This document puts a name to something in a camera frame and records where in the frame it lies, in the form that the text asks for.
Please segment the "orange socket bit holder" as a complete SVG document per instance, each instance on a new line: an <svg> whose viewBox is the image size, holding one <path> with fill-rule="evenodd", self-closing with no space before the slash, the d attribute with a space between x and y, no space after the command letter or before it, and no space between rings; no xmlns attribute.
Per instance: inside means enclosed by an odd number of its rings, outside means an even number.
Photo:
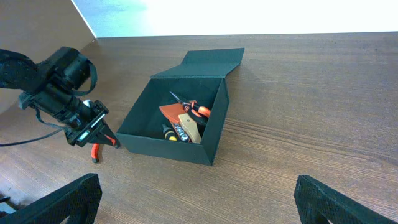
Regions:
<svg viewBox="0 0 398 224"><path fill-rule="evenodd" d="M180 138L181 141L183 142L190 142L189 135L183 130L183 128L177 124L177 123L172 123L172 126L177 133L177 136Z"/></svg>

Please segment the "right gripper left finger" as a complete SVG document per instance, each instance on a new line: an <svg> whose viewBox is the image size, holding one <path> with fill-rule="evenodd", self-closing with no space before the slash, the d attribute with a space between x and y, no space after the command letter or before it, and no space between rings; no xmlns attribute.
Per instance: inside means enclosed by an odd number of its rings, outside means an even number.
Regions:
<svg viewBox="0 0 398 224"><path fill-rule="evenodd" d="M102 189L98 174L88 173L28 206L1 218L1 223L93 224Z"/></svg>

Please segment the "red handled side cutters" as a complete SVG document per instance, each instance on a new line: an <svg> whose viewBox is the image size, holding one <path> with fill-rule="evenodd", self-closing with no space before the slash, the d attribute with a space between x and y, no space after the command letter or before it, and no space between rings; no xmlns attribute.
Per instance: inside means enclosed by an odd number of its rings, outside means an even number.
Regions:
<svg viewBox="0 0 398 224"><path fill-rule="evenodd" d="M115 140L114 138L106 135L105 136L108 140L110 140L112 142L112 145L117 149L119 148L120 142ZM100 162L100 149L102 148L102 145L99 143L94 143L93 147L91 148L91 160L93 161L93 163L97 164Z"/></svg>

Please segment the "orange scraper wooden handle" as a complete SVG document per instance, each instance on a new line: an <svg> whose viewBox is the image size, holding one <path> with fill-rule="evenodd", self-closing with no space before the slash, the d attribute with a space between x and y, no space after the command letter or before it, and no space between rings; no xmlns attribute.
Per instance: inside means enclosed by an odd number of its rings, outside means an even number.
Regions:
<svg viewBox="0 0 398 224"><path fill-rule="evenodd" d="M183 110L180 103L163 105L159 107L160 112L170 121L170 123L179 124L183 130L189 135L190 142L201 143L201 135L198 130L199 124L189 117Z"/></svg>

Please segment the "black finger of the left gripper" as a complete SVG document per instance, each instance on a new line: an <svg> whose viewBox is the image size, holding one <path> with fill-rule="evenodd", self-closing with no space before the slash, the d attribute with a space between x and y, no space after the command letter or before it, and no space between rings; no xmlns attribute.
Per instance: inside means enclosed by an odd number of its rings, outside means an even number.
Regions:
<svg viewBox="0 0 398 224"><path fill-rule="evenodd" d="M95 136L93 138L93 143L113 146L116 149L120 148L121 143L119 139L114 135L105 121L98 122L94 126L94 132Z"/></svg>

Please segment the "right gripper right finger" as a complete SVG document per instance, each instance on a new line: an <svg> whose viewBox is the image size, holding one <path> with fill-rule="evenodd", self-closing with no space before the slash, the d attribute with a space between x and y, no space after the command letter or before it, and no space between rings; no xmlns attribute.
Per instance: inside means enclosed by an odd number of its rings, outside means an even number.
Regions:
<svg viewBox="0 0 398 224"><path fill-rule="evenodd" d="M298 176L294 199L304 224L397 224L309 175Z"/></svg>

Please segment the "orange black needle-nose pliers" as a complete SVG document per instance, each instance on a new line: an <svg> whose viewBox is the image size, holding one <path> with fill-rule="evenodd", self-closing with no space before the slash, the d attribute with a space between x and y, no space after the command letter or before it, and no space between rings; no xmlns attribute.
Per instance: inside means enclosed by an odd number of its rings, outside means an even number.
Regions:
<svg viewBox="0 0 398 224"><path fill-rule="evenodd" d="M206 126L208 118L211 115L211 110L205 106L201 106L194 101L188 101L182 96L176 95L173 92L170 94L182 105L183 110L200 126Z"/></svg>

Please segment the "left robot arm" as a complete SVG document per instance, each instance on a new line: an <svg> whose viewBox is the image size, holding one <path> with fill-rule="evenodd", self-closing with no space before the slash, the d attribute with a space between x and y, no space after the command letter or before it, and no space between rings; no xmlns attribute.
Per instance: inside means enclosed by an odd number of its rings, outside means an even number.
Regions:
<svg viewBox="0 0 398 224"><path fill-rule="evenodd" d="M92 143L119 148L119 139L104 120L107 107L99 100L81 100L94 90L97 81L93 63L71 47L60 47L40 63L1 50L1 88L21 90L19 108L33 108L40 123L41 113L56 119L50 127L63 131L71 146Z"/></svg>

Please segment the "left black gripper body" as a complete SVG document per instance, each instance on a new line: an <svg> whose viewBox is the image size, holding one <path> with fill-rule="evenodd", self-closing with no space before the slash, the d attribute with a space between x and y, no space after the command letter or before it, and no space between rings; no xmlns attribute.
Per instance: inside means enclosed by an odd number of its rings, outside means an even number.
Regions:
<svg viewBox="0 0 398 224"><path fill-rule="evenodd" d="M63 130L72 146L93 143L94 126L109 113L98 100L86 106L79 99L96 85L95 66L77 49L61 47L38 64L38 72L40 85L19 95L19 107L35 109L36 118Z"/></svg>

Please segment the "yellow black stubby screwdriver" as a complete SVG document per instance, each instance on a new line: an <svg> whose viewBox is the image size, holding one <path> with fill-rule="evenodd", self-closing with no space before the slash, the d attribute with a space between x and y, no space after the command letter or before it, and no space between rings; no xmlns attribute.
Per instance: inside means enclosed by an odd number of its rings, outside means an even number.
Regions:
<svg viewBox="0 0 398 224"><path fill-rule="evenodd" d="M169 141L177 141L178 140L175 131L171 127L167 126L166 124L162 125L162 132L163 132L164 138L166 140L169 140Z"/></svg>

